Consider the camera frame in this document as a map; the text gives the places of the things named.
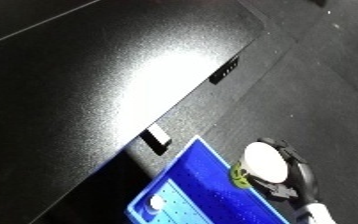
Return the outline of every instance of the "white object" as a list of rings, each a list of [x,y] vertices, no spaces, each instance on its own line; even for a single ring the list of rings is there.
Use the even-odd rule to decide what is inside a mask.
[[[266,143],[249,144],[240,163],[249,174],[270,183],[282,183],[288,176],[287,163],[275,148]]]
[[[295,215],[297,224],[336,224],[327,207],[321,203],[308,204],[296,211]]]
[[[155,194],[150,198],[149,207],[153,211],[155,212],[161,211],[164,208],[164,205],[165,205],[165,201],[161,196]]]

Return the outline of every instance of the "floor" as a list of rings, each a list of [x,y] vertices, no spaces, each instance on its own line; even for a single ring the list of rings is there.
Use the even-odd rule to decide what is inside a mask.
[[[145,171],[136,189],[196,134],[229,163],[267,136],[288,140],[311,163],[337,223],[358,223],[358,1],[328,0],[324,7],[308,0],[239,1],[264,22],[264,33],[218,85],[204,82],[157,122],[173,138],[165,154],[136,139],[120,155]],[[102,181],[107,173],[92,178]],[[80,198],[76,192],[82,191],[69,197]],[[272,203],[293,221],[288,205]]]

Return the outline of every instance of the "table top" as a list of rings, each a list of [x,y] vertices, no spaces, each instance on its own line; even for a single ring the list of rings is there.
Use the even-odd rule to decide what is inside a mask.
[[[262,27],[236,1],[126,0],[0,28],[0,223],[31,222]]]

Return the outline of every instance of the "black glove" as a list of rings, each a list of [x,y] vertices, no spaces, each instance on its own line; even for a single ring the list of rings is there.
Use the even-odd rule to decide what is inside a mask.
[[[305,159],[287,142],[270,138],[260,138],[258,142],[266,143],[278,150],[288,164],[288,178],[284,184],[296,190],[298,197],[290,200],[295,209],[307,204],[319,202],[319,188],[317,180]]]

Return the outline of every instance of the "blue plastic bin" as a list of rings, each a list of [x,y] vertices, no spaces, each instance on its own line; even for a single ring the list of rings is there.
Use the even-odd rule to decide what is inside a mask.
[[[151,214],[148,202],[158,195],[163,209]],[[288,223],[253,188],[239,189],[229,165],[196,136],[127,207],[139,224],[282,224]]]

